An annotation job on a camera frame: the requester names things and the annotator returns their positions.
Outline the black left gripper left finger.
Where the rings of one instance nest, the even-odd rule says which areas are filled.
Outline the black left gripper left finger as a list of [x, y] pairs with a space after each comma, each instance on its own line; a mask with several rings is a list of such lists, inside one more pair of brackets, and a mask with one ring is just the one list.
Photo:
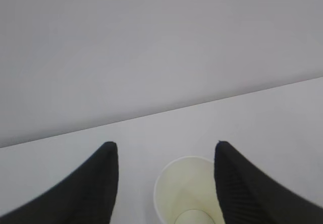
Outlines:
[[1, 223], [110, 223], [118, 193], [118, 147], [104, 143], [54, 187], [1, 216]]

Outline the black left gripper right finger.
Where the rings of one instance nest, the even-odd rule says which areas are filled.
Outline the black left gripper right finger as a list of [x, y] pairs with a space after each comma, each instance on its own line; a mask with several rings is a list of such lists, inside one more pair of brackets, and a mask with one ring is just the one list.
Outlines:
[[227, 141], [214, 150], [214, 181], [225, 223], [322, 223], [322, 208], [266, 175]]

